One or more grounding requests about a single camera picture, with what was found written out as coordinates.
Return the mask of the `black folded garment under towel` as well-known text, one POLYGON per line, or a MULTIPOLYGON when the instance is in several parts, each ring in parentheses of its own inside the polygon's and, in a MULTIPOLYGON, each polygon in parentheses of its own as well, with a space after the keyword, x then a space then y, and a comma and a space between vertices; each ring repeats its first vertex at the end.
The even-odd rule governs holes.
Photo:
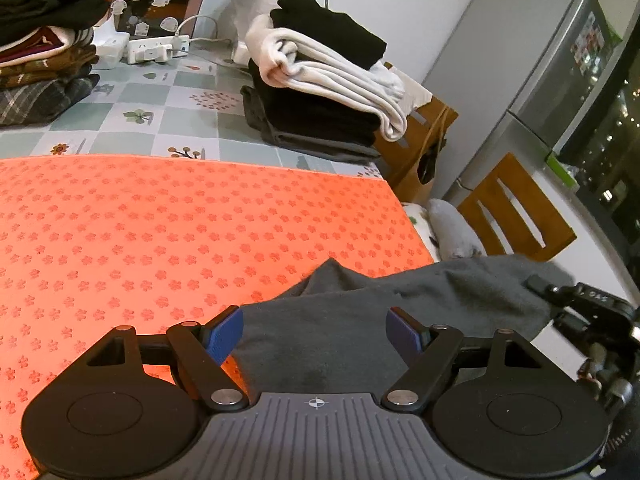
POLYGON ((250 61, 248 70, 262 100, 266 117, 283 133, 331 141, 357 143, 370 148, 380 128, 378 115, 354 110, 344 104, 290 88, 274 88, 250 61))

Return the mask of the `white folded towel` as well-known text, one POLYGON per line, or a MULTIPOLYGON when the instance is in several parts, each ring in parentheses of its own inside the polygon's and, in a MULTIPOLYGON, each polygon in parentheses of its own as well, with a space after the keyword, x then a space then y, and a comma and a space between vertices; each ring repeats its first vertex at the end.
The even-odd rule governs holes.
POLYGON ((267 14, 254 18, 245 36, 248 52, 265 84, 322 96, 353 110, 375 114, 388 142, 407 130, 401 79, 376 62, 365 70, 321 42, 289 28, 275 28, 267 14))

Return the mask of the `plaid folded garment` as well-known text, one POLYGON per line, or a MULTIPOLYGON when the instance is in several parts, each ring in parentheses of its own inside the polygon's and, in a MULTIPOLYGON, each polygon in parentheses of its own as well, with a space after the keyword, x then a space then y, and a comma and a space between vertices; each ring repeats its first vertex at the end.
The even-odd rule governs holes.
POLYGON ((71 106, 90 96, 100 81, 98 74, 52 79, 1 90, 2 127, 52 122, 71 106))

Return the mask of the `silver refrigerator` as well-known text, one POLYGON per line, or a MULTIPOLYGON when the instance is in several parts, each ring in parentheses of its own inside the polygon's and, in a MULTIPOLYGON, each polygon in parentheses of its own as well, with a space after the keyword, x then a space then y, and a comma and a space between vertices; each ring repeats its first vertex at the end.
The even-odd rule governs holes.
POLYGON ((472 0, 424 80, 459 114, 433 196, 474 188, 507 152, 542 164, 613 52, 599 0, 472 0))

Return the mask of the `grey folded garment bottom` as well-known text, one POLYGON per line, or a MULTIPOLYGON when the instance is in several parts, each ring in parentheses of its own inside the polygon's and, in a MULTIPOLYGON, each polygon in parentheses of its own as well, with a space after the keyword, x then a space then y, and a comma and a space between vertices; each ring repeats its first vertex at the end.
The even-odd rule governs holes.
POLYGON ((243 86, 241 96, 247 125, 257 130, 264 142, 276 148, 286 148, 294 152, 349 164, 367 164, 381 157, 381 154, 370 146, 282 132, 270 124, 264 104, 254 88, 243 86))

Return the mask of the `wooden chair with blanket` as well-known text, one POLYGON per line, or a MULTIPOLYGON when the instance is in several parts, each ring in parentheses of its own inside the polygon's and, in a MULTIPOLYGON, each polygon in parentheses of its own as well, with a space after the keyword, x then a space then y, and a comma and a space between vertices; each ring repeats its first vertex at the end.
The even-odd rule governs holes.
POLYGON ((490 256, 508 252, 549 261, 577 235, 511 153, 462 200, 457 210, 490 256))

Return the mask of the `black garment on top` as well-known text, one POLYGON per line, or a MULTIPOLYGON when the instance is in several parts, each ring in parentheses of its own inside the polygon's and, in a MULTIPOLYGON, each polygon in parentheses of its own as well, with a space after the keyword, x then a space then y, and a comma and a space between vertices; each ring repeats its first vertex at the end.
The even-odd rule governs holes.
POLYGON ((370 70, 382 60, 387 44, 348 14, 333 12, 316 0, 278 0, 270 11, 273 26, 289 28, 317 40, 350 62, 370 70))

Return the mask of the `brown paper bag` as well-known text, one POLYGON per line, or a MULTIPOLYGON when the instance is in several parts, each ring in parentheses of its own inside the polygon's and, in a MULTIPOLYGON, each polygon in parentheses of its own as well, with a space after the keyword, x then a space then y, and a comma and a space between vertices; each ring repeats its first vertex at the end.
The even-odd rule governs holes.
POLYGON ((458 113, 389 62, 384 65, 405 85, 400 106, 407 112, 407 129, 394 143, 376 136, 374 147, 381 155, 376 164, 398 200, 425 204, 434 184, 439 152, 458 113))

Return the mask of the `left stack patterned clothes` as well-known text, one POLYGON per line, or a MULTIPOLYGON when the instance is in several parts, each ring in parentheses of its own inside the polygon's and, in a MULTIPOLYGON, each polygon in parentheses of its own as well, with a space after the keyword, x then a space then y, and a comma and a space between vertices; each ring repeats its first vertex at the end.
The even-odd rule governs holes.
POLYGON ((99 61, 93 29, 41 26, 1 47, 1 88, 84 76, 99 61))

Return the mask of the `orange patterned mat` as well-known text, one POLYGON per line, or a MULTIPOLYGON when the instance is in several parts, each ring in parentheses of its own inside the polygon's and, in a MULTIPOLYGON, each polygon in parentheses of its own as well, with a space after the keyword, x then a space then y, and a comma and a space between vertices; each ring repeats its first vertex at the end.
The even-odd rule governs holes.
POLYGON ((205 322, 328 259, 371 278, 432 262, 380 179, 170 157, 4 160, 2 477, 35 477, 24 409, 112 327, 205 322))

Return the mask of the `white power strip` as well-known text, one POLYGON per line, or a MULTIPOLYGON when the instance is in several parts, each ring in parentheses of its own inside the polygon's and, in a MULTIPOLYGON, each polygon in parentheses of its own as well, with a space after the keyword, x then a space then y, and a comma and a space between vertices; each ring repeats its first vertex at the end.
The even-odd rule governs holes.
POLYGON ((188 35, 131 39, 122 57, 129 65, 146 62, 166 63, 189 53, 188 35))

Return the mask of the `light grey folded fleece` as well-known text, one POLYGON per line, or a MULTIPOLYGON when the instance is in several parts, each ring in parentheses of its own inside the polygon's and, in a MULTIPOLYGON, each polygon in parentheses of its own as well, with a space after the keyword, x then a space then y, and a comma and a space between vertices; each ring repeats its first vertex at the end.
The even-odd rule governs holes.
POLYGON ((432 198, 426 215, 442 261, 487 255, 480 238, 454 205, 432 198))

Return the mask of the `checkered floral tablecloth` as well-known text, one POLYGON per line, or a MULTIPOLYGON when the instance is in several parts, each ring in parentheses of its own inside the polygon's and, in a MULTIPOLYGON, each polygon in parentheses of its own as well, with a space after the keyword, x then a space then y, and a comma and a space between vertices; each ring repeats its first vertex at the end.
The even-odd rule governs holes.
POLYGON ((376 178, 355 165, 274 148, 247 125, 240 90, 250 76, 194 51, 165 64, 100 70, 90 96, 50 124, 4 128, 4 158, 131 154, 223 160, 376 178))

